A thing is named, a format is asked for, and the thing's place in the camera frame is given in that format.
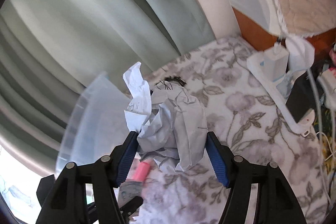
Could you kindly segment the white paper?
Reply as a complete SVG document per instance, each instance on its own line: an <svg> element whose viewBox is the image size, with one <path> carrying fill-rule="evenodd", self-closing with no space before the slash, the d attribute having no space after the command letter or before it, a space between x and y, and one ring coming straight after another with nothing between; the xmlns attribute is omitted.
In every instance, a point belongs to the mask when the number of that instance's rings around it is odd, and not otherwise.
<svg viewBox="0 0 336 224"><path fill-rule="evenodd" d="M137 62L123 80L132 99L125 109L129 131L138 134L138 154L152 159L166 173L186 172L203 158L207 120L197 97L170 81L153 87L142 77Z"/></svg>

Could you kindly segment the small white product box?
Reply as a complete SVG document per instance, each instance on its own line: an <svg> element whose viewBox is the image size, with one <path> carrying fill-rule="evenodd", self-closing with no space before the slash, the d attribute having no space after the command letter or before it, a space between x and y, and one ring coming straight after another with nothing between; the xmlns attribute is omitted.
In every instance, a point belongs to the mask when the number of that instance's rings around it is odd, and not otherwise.
<svg viewBox="0 0 336 224"><path fill-rule="evenodd" d="M120 185L118 192L118 205L119 208L126 205L129 201L131 201L136 196L142 196L142 188L143 182L127 180Z"/></svg>

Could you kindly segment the clear plastic storage bin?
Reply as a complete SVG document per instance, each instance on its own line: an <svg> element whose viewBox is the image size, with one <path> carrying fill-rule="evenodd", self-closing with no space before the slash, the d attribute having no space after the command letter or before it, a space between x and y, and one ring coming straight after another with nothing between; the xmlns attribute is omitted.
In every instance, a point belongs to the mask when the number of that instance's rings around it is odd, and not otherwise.
<svg viewBox="0 0 336 224"><path fill-rule="evenodd" d="M59 176L68 162L92 164L126 139L124 110L130 99L108 79L97 76L82 92L62 138L55 166Z"/></svg>

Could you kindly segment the floral fleece blanket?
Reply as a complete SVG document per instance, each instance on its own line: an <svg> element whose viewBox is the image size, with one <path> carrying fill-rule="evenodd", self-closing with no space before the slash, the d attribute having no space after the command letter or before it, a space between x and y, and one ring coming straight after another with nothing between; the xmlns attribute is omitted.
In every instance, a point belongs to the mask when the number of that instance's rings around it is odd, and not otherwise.
<svg viewBox="0 0 336 224"><path fill-rule="evenodd" d="M328 210L319 170L315 133L293 133L280 110L250 74L246 60L254 49L240 36L210 42L145 75L154 85L178 76L205 107L207 126L232 152L249 162L279 164L307 223L321 223ZM153 164L143 186L135 223L218 223L228 189L216 179L205 156L184 173L162 172Z"/></svg>

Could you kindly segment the white power strip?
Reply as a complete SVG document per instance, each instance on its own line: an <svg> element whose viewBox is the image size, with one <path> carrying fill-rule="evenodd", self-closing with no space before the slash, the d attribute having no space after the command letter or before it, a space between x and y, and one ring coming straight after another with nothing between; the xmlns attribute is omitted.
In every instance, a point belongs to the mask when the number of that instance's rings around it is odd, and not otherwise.
<svg viewBox="0 0 336 224"><path fill-rule="evenodd" d="M304 116L300 121L296 122L286 107L286 99L281 95L281 93L276 88L277 84L282 81L282 78L276 82L268 80L264 75L264 52L256 52L252 54L247 59L247 68L255 76L255 78L260 82L260 84L267 91L269 96L272 98L278 109L280 110L282 116L284 117L289 128L296 134L300 134L306 137L310 133L310 128L315 120L315 111L309 108L304 112Z"/></svg>

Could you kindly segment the black toothed headband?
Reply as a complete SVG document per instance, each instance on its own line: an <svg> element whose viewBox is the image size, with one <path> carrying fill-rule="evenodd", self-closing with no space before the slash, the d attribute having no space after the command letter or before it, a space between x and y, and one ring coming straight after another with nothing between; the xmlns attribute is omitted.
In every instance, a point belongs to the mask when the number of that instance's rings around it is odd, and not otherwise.
<svg viewBox="0 0 336 224"><path fill-rule="evenodd" d="M186 86L186 82L179 76L169 76L156 83L155 87L157 87L158 89L172 90L173 84L179 85L181 87Z"/></svg>

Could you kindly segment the white charger adapter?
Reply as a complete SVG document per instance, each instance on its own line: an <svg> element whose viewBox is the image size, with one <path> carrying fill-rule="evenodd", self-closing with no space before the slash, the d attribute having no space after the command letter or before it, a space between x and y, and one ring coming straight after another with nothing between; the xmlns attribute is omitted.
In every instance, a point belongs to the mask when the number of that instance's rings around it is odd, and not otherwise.
<svg viewBox="0 0 336 224"><path fill-rule="evenodd" d="M285 46L289 52L288 66L291 72L306 71L315 59L315 47L299 36L288 36Z"/></svg>
<svg viewBox="0 0 336 224"><path fill-rule="evenodd" d="M286 73L289 52L279 42L264 51L263 72L266 78L272 82L279 80Z"/></svg>

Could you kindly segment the green grey curtain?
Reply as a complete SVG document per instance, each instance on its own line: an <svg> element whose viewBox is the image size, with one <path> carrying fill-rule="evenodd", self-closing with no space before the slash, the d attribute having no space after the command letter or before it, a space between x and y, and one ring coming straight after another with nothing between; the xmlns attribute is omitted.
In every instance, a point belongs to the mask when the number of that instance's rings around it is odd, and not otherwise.
<svg viewBox="0 0 336 224"><path fill-rule="evenodd" d="M106 72L143 73L215 38L198 0L1 0L1 146L33 172L55 170L79 95Z"/></svg>

